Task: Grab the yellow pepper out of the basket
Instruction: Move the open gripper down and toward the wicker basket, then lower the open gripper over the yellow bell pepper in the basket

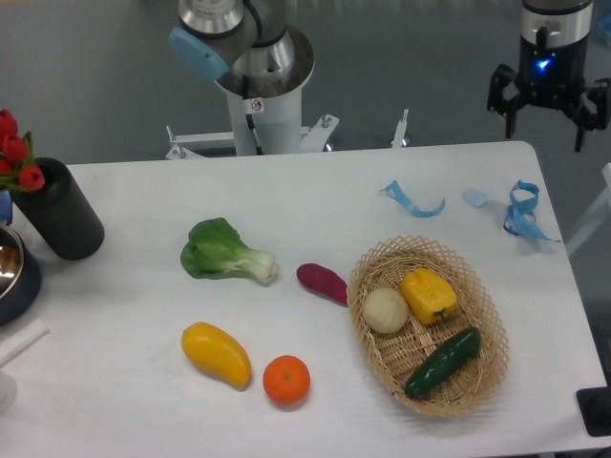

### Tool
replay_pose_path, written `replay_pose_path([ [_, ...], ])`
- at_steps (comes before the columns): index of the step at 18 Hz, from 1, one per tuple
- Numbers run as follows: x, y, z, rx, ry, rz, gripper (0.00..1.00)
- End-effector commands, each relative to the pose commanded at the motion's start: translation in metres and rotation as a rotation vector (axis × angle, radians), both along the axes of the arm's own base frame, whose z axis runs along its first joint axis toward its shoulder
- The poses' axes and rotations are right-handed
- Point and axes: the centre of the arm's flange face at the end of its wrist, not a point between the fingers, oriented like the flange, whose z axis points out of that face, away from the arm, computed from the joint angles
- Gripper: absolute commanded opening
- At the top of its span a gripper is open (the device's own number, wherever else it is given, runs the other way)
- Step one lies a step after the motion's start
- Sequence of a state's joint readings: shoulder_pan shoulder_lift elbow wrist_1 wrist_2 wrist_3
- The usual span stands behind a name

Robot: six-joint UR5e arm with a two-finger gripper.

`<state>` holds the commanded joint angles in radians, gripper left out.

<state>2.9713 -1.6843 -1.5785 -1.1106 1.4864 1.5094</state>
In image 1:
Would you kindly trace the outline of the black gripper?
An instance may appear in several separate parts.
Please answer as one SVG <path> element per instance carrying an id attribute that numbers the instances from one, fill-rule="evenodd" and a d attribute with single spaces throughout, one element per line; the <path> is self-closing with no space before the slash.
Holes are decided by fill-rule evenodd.
<path id="1" fill-rule="evenodd" d="M 588 36 L 566 46 L 538 49 L 537 45 L 520 38 L 518 74 L 505 64 L 491 75 L 487 109 L 505 121 L 505 138 L 516 130 L 516 115 L 520 109 L 520 94 L 506 98 L 504 91 L 515 82 L 522 94 L 535 92 L 538 100 L 548 102 L 554 94 L 576 102 L 571 120 L 577 127 L 574 151 L 580 152 L 588 132 L 603 131 L 610 122 L 610 79 L 602 78 L 584 87 L 584 65 Z"/>

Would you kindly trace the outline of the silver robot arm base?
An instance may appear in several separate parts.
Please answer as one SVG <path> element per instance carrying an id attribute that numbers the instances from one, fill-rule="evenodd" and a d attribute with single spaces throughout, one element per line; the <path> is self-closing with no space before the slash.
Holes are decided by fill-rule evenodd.
<path id="1" fill-rule="evenodd" d="M 283 1 L 180 1 L 175 56 L 227 100 L 238 156 L 302 150 L 302 93 L 314 69 Z"/>

